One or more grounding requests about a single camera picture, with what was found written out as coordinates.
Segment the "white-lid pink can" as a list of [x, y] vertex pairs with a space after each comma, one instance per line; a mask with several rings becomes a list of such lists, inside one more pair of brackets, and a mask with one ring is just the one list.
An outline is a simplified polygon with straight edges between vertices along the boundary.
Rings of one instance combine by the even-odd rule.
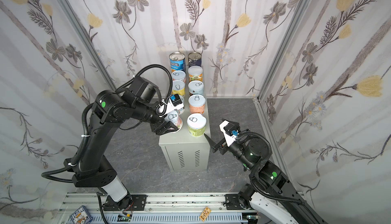
[[172, 72], [173, 81], [182, 81], [186, 83], [186, 73], [182, 70], [175, 70]]
[[176, 110], [167, 113], [165, 121], [172, 122], [179, 130], [183, 126], [183, 121]]

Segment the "white-lid teal can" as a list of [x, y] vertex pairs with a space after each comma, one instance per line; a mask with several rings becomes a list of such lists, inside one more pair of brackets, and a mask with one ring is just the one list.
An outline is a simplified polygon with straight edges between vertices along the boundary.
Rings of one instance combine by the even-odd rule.
[[179, 95], [179, 97], [182, 102], [182, 107], [180, 109], [178, 109], [178, 114], [182, 115], [185, 111], [184, 97], [182, 95]]

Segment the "white-lid green label can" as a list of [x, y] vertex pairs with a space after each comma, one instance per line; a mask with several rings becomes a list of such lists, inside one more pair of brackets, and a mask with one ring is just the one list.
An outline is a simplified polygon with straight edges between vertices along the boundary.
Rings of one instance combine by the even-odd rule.
[[205, 133], [206, 130], [206, 118], [199, 113], [191, 114], [187, 118], [187, 127], [192, 137], [200, 137]]

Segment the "white-lid yellow can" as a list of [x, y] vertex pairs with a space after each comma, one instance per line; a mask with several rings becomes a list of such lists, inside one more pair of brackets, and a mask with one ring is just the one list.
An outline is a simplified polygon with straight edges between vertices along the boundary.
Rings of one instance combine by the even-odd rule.
[[172, 86], [172, 94], [185, 96], [185, 83], [181, 80], [174, 80]]

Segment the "white-lid grey can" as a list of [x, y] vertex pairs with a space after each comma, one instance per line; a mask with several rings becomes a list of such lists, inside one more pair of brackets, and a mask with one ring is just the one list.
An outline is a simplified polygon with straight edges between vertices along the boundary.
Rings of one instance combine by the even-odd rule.
[[203, 95], [204, 94], [204, 83], [198, 80], [191, 81], [188, 84], [189, 95]]

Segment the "white-lid pink can front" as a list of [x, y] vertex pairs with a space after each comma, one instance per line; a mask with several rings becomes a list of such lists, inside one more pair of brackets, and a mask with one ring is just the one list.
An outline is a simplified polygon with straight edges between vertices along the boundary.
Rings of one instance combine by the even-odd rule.
[[186, 83], [186, 73], [182, 70], [175, 70], [172, 72], [173, 81], [182, 81]]

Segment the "green orange label can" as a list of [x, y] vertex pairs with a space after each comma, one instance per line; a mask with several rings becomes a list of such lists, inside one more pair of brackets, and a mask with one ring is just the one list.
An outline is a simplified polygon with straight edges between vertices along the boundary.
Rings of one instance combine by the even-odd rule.
[[188, 69], [189, 81], [203, 81], [203, 69], [200, 66], [194, 65]]

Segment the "blue label soup can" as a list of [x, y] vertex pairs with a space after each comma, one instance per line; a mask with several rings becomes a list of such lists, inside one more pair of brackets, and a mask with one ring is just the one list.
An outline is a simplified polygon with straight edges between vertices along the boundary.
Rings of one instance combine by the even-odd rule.
[[174, 71], [186, 71], [185, 55], [181, 52], [174, 52], [169, 55], [170, 67]]

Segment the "dark can with gold lid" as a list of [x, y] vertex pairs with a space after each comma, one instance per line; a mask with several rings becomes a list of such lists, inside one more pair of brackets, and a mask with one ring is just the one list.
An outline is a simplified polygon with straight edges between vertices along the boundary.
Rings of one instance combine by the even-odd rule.
[[202, 54], [198, 52], [191, 52], [188, 54], [188, 67], [202, 66]]

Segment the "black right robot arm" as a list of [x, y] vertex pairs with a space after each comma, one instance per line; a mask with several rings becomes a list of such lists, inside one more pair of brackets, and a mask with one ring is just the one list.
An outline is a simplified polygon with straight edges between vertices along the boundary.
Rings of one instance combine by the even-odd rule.
[[272, 147], [261, 134], [242, 131], [237, 122], [220, 124], [224, 138], [215, 142], [205, 136], [213, 152], [232, 153], [249, 171], [249, 183], [237, 194], [225, 196], [227, 209], [253, 209], [279, 224], [324, 224], [323, 219], [293, 186], [288, 176], [273, 162]]

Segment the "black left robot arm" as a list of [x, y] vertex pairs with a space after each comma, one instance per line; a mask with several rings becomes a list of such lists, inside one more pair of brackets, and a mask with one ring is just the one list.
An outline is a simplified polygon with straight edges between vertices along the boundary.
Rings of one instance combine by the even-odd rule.
[[[165, 98], [155, 84], [141, 77], [153, 68], [163, 70], [169, 78]], [[152, 64], [142, 68], [115, 91], [99, 93], [82, 113], [82, 141], [74, 157], [66, 159], [63, 168], [43, 172], [41, 176], [52, 181], [72, 183], [76, 187], [98, 188], [107, 195], [109, 205], [117, 210], [129, 210], [134, 203], [133, 198], [104, 153], [115, 132], [128, 119], [138, 120], [139, 124], [149, 123], [156, 135], [178, 131], [173, 122], [165, 120], [172, 88], [170, 71], [160, 64]]]

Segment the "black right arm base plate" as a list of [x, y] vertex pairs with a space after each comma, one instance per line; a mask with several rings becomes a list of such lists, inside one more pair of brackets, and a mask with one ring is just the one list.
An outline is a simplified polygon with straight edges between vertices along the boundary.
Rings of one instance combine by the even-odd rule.
[[223, 204], [227, 210], [244, 210], [243, 197], [238, 193], [228, 193], [225, 195]]

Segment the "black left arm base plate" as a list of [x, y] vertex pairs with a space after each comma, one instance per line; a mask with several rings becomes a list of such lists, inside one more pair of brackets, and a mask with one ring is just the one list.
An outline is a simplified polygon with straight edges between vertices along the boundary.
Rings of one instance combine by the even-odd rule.
[[127, 194], [123, 199], [115, 202], [111, 196], [108, 196], [103, 209], [104, 211], [143, 211], [146, 198], [146, 194]]

